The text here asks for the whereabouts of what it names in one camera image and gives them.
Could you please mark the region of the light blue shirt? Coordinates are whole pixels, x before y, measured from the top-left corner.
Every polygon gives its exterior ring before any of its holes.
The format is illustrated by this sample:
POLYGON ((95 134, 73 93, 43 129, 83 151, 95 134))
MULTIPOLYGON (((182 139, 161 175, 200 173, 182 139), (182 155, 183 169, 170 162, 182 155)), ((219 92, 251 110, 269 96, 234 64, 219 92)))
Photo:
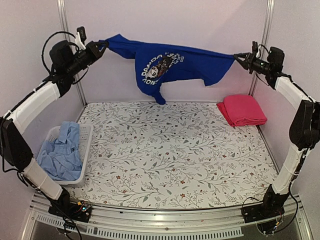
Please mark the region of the light blue shirt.
POLYGON ((53 141, 45 140, 36 158, 39 166, 54 181, 75 181, 83 167, 79 152, 80 125, 64 121, 53 141))

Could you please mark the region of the right aluminium corner post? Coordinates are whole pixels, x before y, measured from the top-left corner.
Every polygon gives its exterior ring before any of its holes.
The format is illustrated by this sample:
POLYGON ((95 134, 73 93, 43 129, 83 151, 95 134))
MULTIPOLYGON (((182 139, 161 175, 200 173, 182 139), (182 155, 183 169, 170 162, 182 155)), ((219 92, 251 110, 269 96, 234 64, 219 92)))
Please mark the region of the right aluminium corner post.
MULTIPOLYGON (((260 42, 260 46, 258 49, 260 50, 259 56, 260 59, 263 60, 264 57, 267 56, 267 45, 268 40, 270 37, 270 32, 272 28, 272 22, 273 22, 273 15, 274 15, 274 8, 275 8, 275 0, 268 0, 266 5, 266 12, 265 12, 265 18, 264 18, 264 26, 263 26, 263 32, 262 32, 262 39, 260 42)), ((254 71, 253 77, 249 89, 249 95, 254 96, 255 90, 258 85, 258 74, 254 71)))

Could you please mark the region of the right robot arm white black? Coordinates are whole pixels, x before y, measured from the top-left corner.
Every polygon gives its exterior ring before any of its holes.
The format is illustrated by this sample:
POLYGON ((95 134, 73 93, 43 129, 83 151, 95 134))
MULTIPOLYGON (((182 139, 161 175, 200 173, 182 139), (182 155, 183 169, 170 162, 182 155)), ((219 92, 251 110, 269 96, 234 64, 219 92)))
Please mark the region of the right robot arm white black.
POLYGON ((269 218, 283 207, 307 156, 320 141, 320 103, 295 83, 290 75, 282 72, 283 52, 272 52, 266 61, 257 58, 256 52, 237 53, 234 58, 250 73, 264 75, 267 84, 284 96, 296 110, 289 128, 290 146, 287 156, 258 208, 262 218, 269 218))

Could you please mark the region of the folded pink garment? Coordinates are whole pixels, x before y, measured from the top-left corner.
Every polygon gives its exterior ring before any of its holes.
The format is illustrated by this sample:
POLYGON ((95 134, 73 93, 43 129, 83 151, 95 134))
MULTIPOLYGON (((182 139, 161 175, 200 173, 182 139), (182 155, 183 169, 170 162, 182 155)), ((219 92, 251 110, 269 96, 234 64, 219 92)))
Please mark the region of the folded pink garment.
POLYGON ((268 120, 258 102, 250 95, 229 95, 216 105, 232 127, 259 126, 268 120))

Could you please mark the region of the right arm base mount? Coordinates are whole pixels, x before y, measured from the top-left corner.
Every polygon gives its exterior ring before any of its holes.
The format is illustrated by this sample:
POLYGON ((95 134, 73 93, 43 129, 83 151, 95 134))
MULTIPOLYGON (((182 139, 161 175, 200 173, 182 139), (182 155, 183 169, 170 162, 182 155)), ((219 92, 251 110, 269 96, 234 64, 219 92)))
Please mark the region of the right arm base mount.
POLYGON ((245 223, 252 223, 274 218, 285 213, 283 204, 265 204, 263 202, 241 206, 241 215, 245 223))

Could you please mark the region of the white plastic laundry basket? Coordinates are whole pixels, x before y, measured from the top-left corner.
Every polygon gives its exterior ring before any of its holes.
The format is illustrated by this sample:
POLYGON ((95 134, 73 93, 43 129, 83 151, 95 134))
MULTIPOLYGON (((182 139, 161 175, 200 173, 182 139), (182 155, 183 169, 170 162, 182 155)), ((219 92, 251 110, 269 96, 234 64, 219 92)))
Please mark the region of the white plastic laundry basket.
MULTIPOLYGON (((58 184, 64 187, 82 187, 85 181, 85 173, 87 168, 87 162, 89 158, 89 150, 91 145, 91 140, 93 136, 93 126, 90 124, 79 124, 79 154, 82 161, 82 170, 80 177, 77 180, 73 181, 58 181, 55 180, 58 184)), ((53 127, 47 134, 44 141, 52 142, 56 139, 60 132, 60 126, 53 127)))

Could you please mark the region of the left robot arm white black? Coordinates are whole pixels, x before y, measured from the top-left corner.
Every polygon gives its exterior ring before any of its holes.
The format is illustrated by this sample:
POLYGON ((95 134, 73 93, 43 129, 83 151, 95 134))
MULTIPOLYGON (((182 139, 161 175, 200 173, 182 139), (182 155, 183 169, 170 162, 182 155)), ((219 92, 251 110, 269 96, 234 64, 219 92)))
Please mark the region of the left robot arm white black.
POLYGON ((30 123, 51 103, 64 96, 72 85, 78 83, 75 76, 99 60, 109 43, 105 40, 91 41, 83 46, 63 40, 49 52, 52 65, 42 83, 0 119, 0 155, 16 171, 26 185, 41 192, 63 216, 74 213, 70 194, 39 166, 34 154, 23 137, 30 123))

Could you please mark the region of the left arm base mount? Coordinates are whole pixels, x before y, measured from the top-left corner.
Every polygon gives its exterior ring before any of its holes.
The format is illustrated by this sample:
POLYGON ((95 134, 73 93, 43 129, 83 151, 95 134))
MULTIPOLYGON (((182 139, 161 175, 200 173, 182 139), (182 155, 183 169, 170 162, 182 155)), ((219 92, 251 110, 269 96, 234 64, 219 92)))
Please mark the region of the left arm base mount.
POLYGON ((58 217, 70 217, 72 220, 88 223, 92 214, 92 205, 84 200, 77 203, 53 201, 48 212, 58 217))

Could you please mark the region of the aluminium front rail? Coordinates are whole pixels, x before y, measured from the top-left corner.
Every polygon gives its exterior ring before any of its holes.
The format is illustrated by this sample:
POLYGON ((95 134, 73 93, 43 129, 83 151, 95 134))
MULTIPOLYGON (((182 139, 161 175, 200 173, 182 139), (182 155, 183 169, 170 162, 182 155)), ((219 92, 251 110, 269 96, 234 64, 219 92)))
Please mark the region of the aluminium front rail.
POLYGON ((35 194, 22 230, 23 240, 313 240, 298 196, 288 199, 281 224, 265 234, 272 220, 245 222, 241 206, 189 210, 134 209, 95 204, 88 222, 64 227, 49 213, 49 202, 35 194))

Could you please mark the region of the blue printed t-shirt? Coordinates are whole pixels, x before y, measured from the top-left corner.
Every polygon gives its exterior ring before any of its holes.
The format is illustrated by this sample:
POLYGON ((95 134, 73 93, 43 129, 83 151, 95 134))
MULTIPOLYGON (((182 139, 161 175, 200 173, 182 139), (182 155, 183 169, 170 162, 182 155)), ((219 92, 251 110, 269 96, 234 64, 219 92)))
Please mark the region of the blue printed t-shirt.
POLYGON ((218 83, 231 68, 235 58, 194 47, 129 40, 121 34, 106 39, 110 51, 134 60, 139 90, 164 105, 164 83, 201 79, 206 87, 218 83))

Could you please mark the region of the floral table mat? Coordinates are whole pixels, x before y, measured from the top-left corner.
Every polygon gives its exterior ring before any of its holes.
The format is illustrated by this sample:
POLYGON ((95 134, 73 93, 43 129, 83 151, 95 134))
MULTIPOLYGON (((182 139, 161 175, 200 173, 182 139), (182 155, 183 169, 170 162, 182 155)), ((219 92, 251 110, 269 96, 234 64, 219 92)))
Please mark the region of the floral table mat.
POLYGON ((215 103, 91 103, 79 121, 94 129, 75 200, 220 208, 262 199, 277 176, 258 129, 229 126, 215 103))

